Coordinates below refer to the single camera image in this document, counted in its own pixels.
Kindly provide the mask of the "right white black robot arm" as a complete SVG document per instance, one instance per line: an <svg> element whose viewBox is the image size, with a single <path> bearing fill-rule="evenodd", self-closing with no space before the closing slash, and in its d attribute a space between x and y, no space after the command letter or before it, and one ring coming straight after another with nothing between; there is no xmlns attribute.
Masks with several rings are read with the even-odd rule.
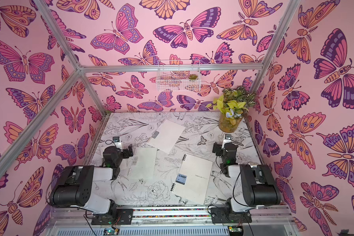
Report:
<svg viewBox="0 0 354 236"><path fill-rule="evenodd" d="M221 159L218 164L221 174L234 178L232 196L226 201L227 212L246 212L253 208L276 206L281 203L281 195L267 165L237 163L238 145L232 142L213 144L212 153Z"/></svg>

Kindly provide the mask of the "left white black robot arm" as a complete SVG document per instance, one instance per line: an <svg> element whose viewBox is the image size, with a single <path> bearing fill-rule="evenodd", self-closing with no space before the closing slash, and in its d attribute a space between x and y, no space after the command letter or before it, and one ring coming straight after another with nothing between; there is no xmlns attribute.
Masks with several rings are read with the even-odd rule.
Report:
<svg viewBox="0 0 354 236"><path fill-rule="evenodd" d="M55 208L81 208L94 215L117 217L115 202L94 193L94 184L116 180L123 159L132 156L132 145L126 149L109 146L103 152L101 167L93 165L66 167L52 187L48 204Z"/></svg>

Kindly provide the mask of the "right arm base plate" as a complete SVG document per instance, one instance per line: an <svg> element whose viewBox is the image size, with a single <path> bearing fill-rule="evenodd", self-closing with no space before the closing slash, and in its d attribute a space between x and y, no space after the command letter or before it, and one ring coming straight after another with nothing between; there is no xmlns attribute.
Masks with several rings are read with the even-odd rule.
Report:
<svg viewBox="0 0 354 236"><path fill-rule="evenodd" d="M250 212L232 212L224 207L211 207L208 209L211 221L214 224L252 223Z"/></svg>

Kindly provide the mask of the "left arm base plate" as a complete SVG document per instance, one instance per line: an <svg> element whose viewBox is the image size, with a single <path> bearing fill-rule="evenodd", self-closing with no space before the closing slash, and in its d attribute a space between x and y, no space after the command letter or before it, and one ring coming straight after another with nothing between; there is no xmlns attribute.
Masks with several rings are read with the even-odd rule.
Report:
<svg viewBox="0 0 354 236"><path fill-rule="evenodd" d="M107 214L94 214L92 225L130 225L133 219L133 208L117 208Z"/></svg>

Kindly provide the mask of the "CAMP spiral notebook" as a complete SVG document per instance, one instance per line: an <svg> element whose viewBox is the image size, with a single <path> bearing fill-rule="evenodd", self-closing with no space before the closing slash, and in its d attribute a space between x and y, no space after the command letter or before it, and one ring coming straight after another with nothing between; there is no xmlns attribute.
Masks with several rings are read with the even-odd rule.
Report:
<svg viewBox="0 0 354 236"><path fill-rule="evenodd" d="M209 160L185 154L171 192L202 205L206 198L212 165Z"/></svg>

